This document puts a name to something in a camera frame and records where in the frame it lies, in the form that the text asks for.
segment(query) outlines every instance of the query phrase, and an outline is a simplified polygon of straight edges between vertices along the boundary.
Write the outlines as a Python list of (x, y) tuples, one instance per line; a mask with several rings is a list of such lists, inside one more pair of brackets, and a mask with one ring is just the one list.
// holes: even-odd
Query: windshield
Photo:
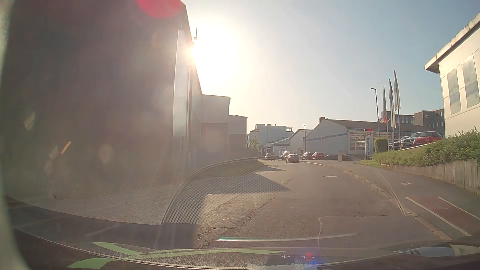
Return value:
[(0, 0), (0, 253), (19, 261), (1, 268), (335, 269), (460, 245), (480, 232), (477, 10)]

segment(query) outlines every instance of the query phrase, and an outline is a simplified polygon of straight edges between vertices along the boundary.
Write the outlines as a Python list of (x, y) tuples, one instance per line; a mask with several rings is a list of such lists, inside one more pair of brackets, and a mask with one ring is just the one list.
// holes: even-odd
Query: sidewalk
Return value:
[(429, 177), (356, 164), (353, 161), (314, 161), (340, 169), (378, 187), (407, 214), (412, 214), (442, 239), (480, 234), (480, 196)]

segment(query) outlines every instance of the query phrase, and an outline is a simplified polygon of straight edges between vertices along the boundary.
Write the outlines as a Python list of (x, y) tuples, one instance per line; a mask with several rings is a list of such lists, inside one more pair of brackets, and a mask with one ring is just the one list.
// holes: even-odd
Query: antenna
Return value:
[(193, 37), (193, 42), (197, 44), (197, 33), (198, 33), (198, 27), (195, 28), (195, 36)]

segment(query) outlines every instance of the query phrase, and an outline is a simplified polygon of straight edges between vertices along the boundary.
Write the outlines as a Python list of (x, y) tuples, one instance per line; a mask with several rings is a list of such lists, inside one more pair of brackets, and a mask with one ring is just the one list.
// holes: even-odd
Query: warehouse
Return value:
[[(319, 151), (326, 155), (351, 154), (365, 155), (365, 129), (373, 130), (373, 138), (378, 138), (378, 123), (368, 121), (336, 120), (320, 117), (318, 125), (307, 135), (308, 152)], [(419, 131), (429, 131), (428, 127), (414, 124), (402, 124), (401, 135), (407, 136)], [(386, 132), (386, 125), (380, 123), (380, 137), (392, 137)]]

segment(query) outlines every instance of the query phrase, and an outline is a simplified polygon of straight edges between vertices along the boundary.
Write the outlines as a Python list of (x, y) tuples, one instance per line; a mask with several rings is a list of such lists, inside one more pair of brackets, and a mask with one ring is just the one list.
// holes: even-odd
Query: wagner sign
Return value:
[(372, 129), (365, 129), (365, 157), (373, 155), (373, 135)]

